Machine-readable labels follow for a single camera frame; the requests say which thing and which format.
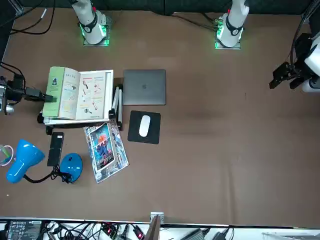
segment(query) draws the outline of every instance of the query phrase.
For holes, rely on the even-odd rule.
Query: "computer mouse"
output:
[[[150,117],[148,115],[143,115],[140,123],[139,134],[141,137],[146,137],[148,135],[150,126]]]

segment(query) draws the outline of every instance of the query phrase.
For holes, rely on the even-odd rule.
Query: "mouse pad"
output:
[[[140,123],[143,115],[148,115],[150,117],[149,131],[146,137],[140,136],[139,134]],[[159,144],[160,121],[160,113],[132,110],[130,113],[128,141],[146,144]]]

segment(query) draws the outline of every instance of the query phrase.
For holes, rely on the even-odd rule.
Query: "magazine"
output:
[[[85,127],[84,133],[97,183],[101,183],[129,165],[115,119]]]

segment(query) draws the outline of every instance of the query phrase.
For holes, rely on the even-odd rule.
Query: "laptop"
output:
[[[124,70],[123,105],[165,105],[166,70]]]

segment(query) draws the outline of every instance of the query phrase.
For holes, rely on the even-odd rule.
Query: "blue desk lamp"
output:
[[[76,153],[67,154],[59,166],[54,166],[50,174],[39,180],[32,180],[26,175],[27,170],[40,163],[45,158],[45,154],[32,143],[20,139],[16,148],[16,160],[11,165],[6,174],[6,179],[13,184],[18,183],[22,178],[28,182],[37,184],[48,178],[52,180],[57,176],[62,178],[67,184],[75,182],[82,172],[82,160]]]

